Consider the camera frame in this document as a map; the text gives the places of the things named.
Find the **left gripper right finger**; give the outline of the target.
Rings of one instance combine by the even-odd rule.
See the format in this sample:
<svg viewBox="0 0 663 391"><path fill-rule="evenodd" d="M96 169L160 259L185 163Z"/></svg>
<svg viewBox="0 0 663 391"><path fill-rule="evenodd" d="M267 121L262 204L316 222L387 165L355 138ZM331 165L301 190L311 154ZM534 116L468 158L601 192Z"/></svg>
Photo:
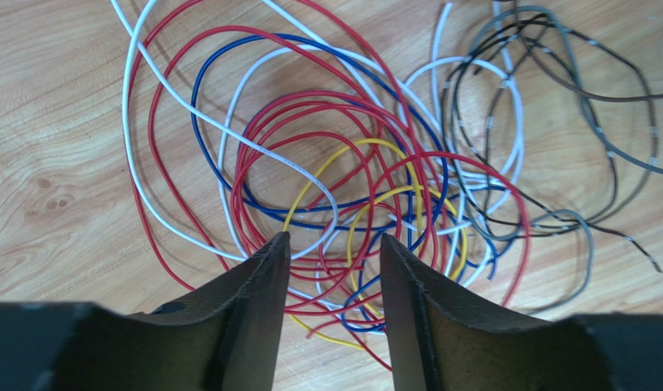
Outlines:
<svg viewBox="0 0 663 391"><path fill-rule="evenodd" d="M397 390L663 390L663 314L530 317L446 278L390 235L380 282Z"/></svg>

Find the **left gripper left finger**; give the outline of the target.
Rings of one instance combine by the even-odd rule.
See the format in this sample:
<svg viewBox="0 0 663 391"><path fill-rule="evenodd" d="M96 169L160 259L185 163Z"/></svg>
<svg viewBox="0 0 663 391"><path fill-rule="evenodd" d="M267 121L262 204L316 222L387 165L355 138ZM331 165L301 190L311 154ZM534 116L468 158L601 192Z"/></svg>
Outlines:
<svg viewBox="0 0 663 391"><path fill-rule="evenodd" d="M0 390L269 390L290 236L150 313L0 302Z"/></svg>

